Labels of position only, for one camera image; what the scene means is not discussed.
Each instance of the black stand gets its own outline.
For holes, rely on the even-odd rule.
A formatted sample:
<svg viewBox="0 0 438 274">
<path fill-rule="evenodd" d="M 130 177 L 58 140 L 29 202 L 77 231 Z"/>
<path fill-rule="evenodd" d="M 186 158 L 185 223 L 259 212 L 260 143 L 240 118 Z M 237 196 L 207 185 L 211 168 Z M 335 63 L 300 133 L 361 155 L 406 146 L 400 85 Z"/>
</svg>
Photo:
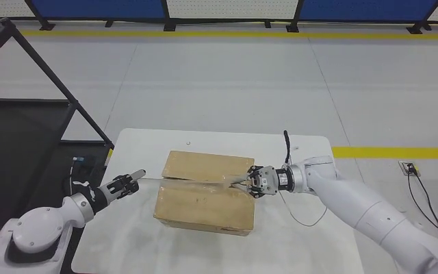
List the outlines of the black stand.
<svg viewBox="0 0 438 274">
<path fill-rule="evenodd" d="M 175 23 L 166 23 L 164 24 L 164 31 L 165 32 L 174 32 L 175 29 L 177 28 L 177 24 Z"/>
<path fill-rule="evenodd" d="M 111 27 L 113 23 L 114 23 L 114 21 L 108 20 L 108 21 L 105 23 L 105 27 Z"/>
<path fill-rule="evenodd" d="M 32 11 L 32 13 L 35 15 L 36 20 L 40 22 L 40 30 L 52 30 L 53 27 L 55 27 L 55 24 L 50 24 L 46 19 L 41 16 L 40 12 L 36 9 L 34 3 L 32 3 L 32 0 L 25 0 L 25 2 L 29 9 Z"/>
<path fill-rule="evenodd" d="M 294 19 L 290 23 L 290 25 L 286 26 L 287 32 L 300 32 L 298 29 L 298 20 L 300 20 L 300 14 L 302 10 L 302 5 L 304 4 L 304 0 L 298 0 L 298 4 L 296 5 Z"/>
<path fill-rule="evenodd" d="M 432 27 L 427 23 L 427 20 L 432 15 L 432 13 L 438 8 L 438 1 L 436 1 L 424 18 L 420 22 L 416 22 L 412 27 L 407 27 L 409 33 L 411 34 L 423 34 L 421 28 L 423 27 L 425 30 L 430 31 Z"/>
</svg>

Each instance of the blue partition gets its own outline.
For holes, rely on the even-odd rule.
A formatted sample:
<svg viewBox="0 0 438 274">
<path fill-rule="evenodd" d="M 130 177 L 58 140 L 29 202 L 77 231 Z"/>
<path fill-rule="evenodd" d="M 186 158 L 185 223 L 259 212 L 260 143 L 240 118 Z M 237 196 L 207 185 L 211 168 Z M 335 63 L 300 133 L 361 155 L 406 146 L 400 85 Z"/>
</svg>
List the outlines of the blue partition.
<svg viewBox="0 0 438 274">
<path fill-rule="evenodd" d="M 160 0 L 33 0 L 43 17 L 164 18 Z"/>
<path fill-rule="evenodd" d="M 300 20 L 420 21 L 436 0 L 304 0 Z"/>
</svg>

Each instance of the black panel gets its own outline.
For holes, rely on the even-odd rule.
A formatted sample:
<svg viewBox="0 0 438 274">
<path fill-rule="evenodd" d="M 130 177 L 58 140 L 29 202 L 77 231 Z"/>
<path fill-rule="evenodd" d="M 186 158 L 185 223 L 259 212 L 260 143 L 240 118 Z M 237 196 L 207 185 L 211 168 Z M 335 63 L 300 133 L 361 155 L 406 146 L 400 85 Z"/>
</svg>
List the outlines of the black panel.
<svg viewBox="0 0 438 274">
<path fill-rule="evenodd" d="M 59 208 L 62 205 L 62 199 L 66 196 L 62 182 L 68 177 L 75 156 L 92 155 L 96 158 L 96 166 L 88 181 L 92 186 L 100 186 L 109 149 L 103 141 L 61 141 L 52 154 L 26 211 L 42 206 Z"/>
<path fill-rule="evenodd" d="M 9 30 L 0 25 L 0 47 L 2 47 L 11 38 Z"/>
<path fill-rule="evenodd" d="M 73 112 L 67 100 L 0 99 L 0 227 L 22 214 Z"/>
</svg>

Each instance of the silver metal ring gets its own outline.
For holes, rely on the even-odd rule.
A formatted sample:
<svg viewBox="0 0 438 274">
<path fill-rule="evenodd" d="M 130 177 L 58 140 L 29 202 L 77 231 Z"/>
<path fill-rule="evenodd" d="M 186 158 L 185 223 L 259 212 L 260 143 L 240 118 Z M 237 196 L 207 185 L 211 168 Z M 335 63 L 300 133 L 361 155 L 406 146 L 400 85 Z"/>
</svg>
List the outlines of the silver metal ring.
<svg viewBox="0 0 438 274">
<path fill-rule="evenodd" d="M 94 218 L 93 209 L 85 196 L 83 196 L 81 193 L 76 193 L 71 196 L 71 199 L 76 203 L 76 206 L 81 211 L 86 223 Z"/>
<path fill-rule="evenodd" d="M 293 178 L 294 183 L 295 183 L 294 192 L 301 192 L 302 188 L 304 187 L 304 179 L 302 177 L 301 170 L 295 164 L 290 166 L 290 170 L 292 173 L 292 178 Z"/>
</svg>

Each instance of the yellow floor line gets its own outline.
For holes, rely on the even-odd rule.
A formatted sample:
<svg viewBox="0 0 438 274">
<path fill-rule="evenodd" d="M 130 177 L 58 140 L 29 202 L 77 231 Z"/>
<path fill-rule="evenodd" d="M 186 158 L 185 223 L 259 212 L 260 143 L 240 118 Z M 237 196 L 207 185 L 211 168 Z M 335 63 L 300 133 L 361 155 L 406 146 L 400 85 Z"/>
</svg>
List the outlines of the yellow floor line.
<svg viewBox="0 0 438 274">
<path fill-rule="evenodd" d="M 332 147 L 335 158 L 438 159 L 438 147 Z"/>
<path fill-rule="evenodd" d="M 22 30 L 24 36 L 68 36 L 68 37 L 225 37 L 225 38 L 318 38 L 318 39 L 407 39 L 437 40 L 438 34 L 355 34 L 355 33 L 287 33 L 287 32 L 163 32 L 163 31 L 58 31 Z"/>
</svg>

